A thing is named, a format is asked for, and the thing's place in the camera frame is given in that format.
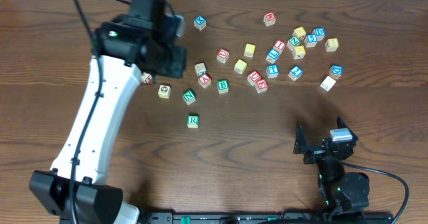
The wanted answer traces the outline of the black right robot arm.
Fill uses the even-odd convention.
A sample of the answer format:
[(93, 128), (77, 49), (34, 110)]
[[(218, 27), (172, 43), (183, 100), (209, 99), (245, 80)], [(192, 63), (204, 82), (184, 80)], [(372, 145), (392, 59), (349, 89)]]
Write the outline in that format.
[(318, 189), (327, 207), (321, 218), (331, 221), (337, 215), (361, 212), (368, 206), (369, 178), (364, 173), (346, 172), (342, 161), (353, 154), (358, 137), (337, 118), (337, 128), (319, 146), (310, 146), (301, 124), (296, 128), (294, 154), (303, 154), (304, 164), (318, 167)]

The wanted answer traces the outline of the green R block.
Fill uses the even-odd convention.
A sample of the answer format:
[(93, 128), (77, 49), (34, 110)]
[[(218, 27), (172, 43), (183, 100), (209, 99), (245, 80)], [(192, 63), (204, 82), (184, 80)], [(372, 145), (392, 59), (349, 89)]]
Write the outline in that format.
[(199, 126), (199, 116), (194, 114), (188, 115), (187, 126), (189, 128), (197, 128)]

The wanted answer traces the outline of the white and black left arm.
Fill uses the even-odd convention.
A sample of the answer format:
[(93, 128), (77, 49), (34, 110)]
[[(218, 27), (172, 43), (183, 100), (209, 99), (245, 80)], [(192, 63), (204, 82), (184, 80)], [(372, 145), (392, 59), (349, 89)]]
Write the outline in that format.
[(112, 149), (143, 73), (181, 78), (186, 50), (177, 46), (184, 20), (167, 0), (130, 0), (129, 11), (89, 33), (90, 74), (64, 147), (30, 191), (62, 223), (136, 223), (138, 207), (108, 186)]

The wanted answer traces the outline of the green B block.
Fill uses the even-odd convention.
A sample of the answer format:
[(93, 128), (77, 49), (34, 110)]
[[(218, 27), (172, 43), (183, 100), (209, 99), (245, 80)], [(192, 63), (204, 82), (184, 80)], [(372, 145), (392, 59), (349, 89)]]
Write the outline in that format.
[(229, 91), (229, 82), (228, 80), (219, 80), (217, 82), (217, 89), (220, 94), (227, 93)]

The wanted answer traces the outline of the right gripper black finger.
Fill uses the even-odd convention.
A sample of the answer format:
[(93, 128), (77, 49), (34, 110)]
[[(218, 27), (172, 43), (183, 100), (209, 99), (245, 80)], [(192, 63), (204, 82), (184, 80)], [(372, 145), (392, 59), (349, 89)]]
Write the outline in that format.
[(306, 137), (300, 123), (296, 125), (296, 138), (294, 143), (294, 154), (304, 154), (307, 149)]
[(348, 128), (348, 126), (345, 124), (345, 122), (343, 121), (343, 119), (340, 116), (337, 117), (336, 124), (337, 124), (338, 129)]

